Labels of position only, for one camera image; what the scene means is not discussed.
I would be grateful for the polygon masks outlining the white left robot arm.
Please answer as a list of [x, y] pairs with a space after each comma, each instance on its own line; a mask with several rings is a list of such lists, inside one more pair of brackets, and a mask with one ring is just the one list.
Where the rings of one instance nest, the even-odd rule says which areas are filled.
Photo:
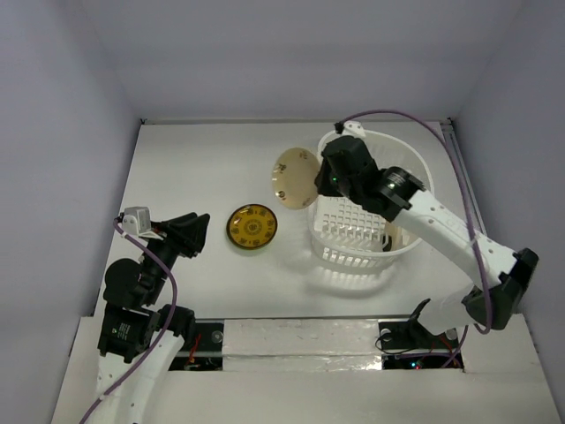
[[105, 272], [96, 399], [82, 422], [147, 422], [173, 359], [198, 345], [195, 313], [178, 305], [172, 269], [178, 258], [202, 252], [209, 221], [189, 213], [156, 222], [146, 207], [114, 219], [115, 231], [141, 256], [114, 261]]

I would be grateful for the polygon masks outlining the cream plate with flower print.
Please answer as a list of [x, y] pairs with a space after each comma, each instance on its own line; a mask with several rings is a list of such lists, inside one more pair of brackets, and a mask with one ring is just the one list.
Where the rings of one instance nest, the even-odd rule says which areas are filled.
[[320, 170], [316, 155], [305, 148], [290, 148], [275, 161], [272, 187], [277, 200], [288, 209], [308, 208], [318, 197], [314, 180]]

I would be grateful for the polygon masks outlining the yellow patterned plate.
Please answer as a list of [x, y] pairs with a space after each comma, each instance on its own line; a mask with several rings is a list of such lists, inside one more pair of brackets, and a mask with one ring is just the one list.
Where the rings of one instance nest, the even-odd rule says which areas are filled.
[[226, 223], [228, 241], [236, 248], [254, 251], [268, 246], [278, 231], [278, 220], [271, 208], [258, 203], [234, 210]]

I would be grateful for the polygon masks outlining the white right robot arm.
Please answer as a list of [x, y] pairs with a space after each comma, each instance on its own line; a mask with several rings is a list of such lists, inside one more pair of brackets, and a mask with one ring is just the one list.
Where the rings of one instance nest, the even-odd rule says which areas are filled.
[[429, 345], [444, 331], [466, 325], [490, 330], [507, 327], [539, 262], [531, 249], [515, 251], [476, 231], [407, 170], [378, 167], [360, 138], [344, 135], [331, 140], [321, 158], [315, 179], [320, 195], [344, 197], [409, 231], [472, 281], [469, 290], [418, 304], [406, 325], [414, 345]]

